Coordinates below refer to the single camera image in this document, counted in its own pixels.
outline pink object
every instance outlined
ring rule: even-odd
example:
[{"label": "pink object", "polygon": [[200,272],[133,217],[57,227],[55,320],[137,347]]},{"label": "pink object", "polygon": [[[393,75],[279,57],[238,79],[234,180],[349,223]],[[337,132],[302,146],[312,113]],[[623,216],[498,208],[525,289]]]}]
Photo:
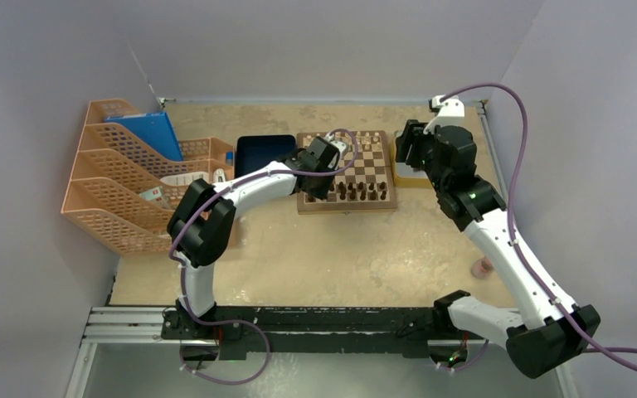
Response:
[{"label": "pink object", "polygon": [[494,267],[492,266],[492,263],[487,260],[487,257],[483,257],[475,261],[472,269],[470,270],[470,272],[472,272],[472,275],[477,279],[484,279],[484,277],[486,277],[492,271],[494,271]]}]

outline wooden chessboard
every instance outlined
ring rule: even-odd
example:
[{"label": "wooden chessboard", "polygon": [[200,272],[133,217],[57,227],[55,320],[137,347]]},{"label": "wooden chessboard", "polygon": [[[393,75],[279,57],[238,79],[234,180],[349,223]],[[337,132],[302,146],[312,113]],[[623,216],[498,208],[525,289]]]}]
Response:
[{"label": "wooden chessboard", "polygon": [[[384,131],[354,133],[359,148],[353,167],[336,175],[325,201],[304,192],[297,195],[299,214],[396,210],[396,190],[391,174],[387,134]],[[325,134],[299,133],[297,145],[307,148],[312,139]],[[336,136],[348,144],[348,153],[338,163],[338,168],[342,168],[353,158],[353,142],[346,133],[337,133]]]}]

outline orange plastic organizer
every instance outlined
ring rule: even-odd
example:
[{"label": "orange plastic organizer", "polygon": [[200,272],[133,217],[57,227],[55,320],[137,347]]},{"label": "orange plastic organizer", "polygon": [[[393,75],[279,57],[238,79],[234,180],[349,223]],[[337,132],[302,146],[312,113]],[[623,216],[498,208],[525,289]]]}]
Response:
[{"label": "orange plastic organizer", "polygon": [[[184,161],[173,162],[122,125],[102,123],[107,116],[139,113],[123,99],[90,102],[61,209],[120,255],[169,250],[171,240],[165,229],[173,211],[138,194],[162,187],[174,208],[187,187],[169,186],[160,178],[184,172],[211,176],[219,168],[226,178],[234,177],[233,167],[225,164],[226,153],[233,147],[220,139],[180,141]],[[229,245],[236,242],[233,231]]]}]

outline blue book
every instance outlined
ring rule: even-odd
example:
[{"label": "blue book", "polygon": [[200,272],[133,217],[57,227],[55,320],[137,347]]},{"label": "blue book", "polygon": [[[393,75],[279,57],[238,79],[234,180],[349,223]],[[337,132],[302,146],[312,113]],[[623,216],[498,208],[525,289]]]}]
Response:
[{"label": "blue book", "polygon": [[182,161],[182,151],[179,149],[167,112],[111,116],[104,121],[123,125],[165,158]]}]

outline white wall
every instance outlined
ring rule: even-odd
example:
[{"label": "white wall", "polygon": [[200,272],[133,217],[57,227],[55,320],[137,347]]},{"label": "white wall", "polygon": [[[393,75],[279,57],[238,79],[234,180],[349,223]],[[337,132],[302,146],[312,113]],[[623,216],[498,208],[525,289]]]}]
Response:
[{"label": "white wall", "polygon": [[499,81],[542,3],[115,0],[110,5],[160,96],[421,102],[435,92]]},{"label": "white wall", "polygon": [[[531,132],[517,220],[553,277],[601,313],[602,342],[637,345],[637,2],[548,0],[502,82]],[[492,96],[510,177],[521,123]],[[637,396],[637,375],[600,355],[573,361],[584,397]]]},{"label": "white wall", "polygon": [[87,101],[154,97],[101,4],[0,1],[0,396],[65,393],[117,256],[59,214]]}]

